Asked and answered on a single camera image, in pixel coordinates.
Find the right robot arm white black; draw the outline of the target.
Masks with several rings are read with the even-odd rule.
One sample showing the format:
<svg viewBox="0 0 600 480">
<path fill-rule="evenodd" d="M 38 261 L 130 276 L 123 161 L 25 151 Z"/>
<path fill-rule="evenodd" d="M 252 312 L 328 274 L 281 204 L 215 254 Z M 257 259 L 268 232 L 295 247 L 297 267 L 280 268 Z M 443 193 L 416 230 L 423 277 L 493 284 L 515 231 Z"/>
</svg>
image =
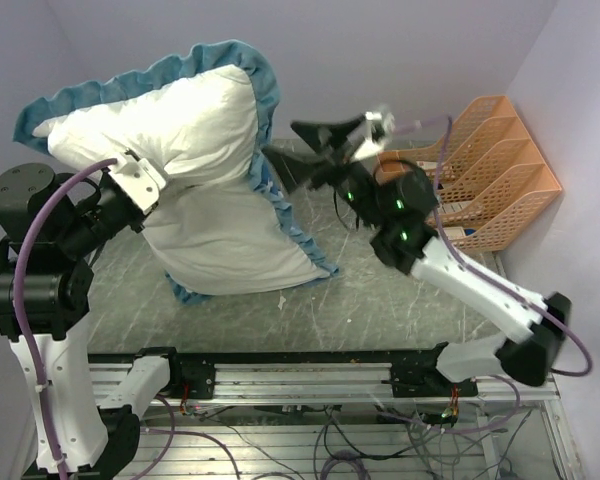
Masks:
<svg viewBox="0 0 600 480">
<path fill-rule="evenodd" d="M 262 149 L 287 193 L 330 187 L 358 225 L 374 230 L 370 245 L 385 266 L 453 295 L 498 328 L 484 339 L 443 346 L 422 369 L 422 387 L 439 396 L 455 383 L 495 375 L 543 385 L 566 337 L 570 300 L 526 290 L 457 250 L 442 227 L 427 222 L 438 207 L 437 189 L 415 163 L 406 161 L 398 177 L 377 180 L 363 162 L 389 143 L 393 115 L 376 110 L 338 123 L 295 121 L 291 128 L 310 153 Z"/>
</svg>

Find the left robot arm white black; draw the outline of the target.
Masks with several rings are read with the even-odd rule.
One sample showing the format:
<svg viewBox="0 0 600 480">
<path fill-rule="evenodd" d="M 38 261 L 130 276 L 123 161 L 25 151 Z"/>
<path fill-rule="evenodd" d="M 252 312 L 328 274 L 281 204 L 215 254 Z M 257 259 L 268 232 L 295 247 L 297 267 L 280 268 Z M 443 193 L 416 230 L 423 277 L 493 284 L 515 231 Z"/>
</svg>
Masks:
<svg viewBox="0 0 600 480">
<path fill-rule="evenodd" d="M 0 176 L 0 333 L 34 413 L 28 479 L 114 478 L 136 454 L 154 397 L 183 387 L 176 350 L 153 347 L 97 400 L 87 354 L 90 259 L 122 230 L 140 231 L 166 183 L 149 161 L 127 157 L 73 175 L 29 163 Z"/>
</svg>

